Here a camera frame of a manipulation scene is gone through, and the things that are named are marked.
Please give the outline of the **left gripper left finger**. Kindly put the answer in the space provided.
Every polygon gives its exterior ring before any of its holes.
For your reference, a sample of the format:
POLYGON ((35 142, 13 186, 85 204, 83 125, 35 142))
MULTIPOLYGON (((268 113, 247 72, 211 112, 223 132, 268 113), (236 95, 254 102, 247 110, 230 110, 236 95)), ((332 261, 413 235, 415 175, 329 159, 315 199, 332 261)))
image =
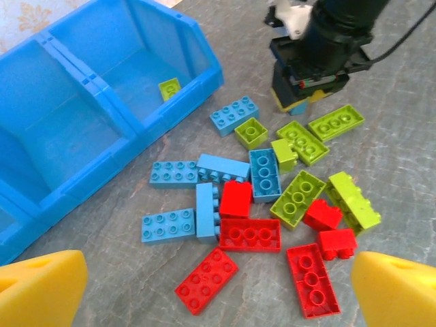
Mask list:
POLYGON ((71 326, 87 280, 87 263, 79 250, 2 266, 1 325, 71 326))

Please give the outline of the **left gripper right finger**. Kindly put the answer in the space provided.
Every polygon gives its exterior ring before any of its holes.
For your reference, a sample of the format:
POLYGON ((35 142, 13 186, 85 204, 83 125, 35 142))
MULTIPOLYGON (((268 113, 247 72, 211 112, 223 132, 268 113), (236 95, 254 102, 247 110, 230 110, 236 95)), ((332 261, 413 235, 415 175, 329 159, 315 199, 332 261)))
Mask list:
POLYGON ((360 252, 350 278, 367 326, 434 326, 435 268, 360 252))

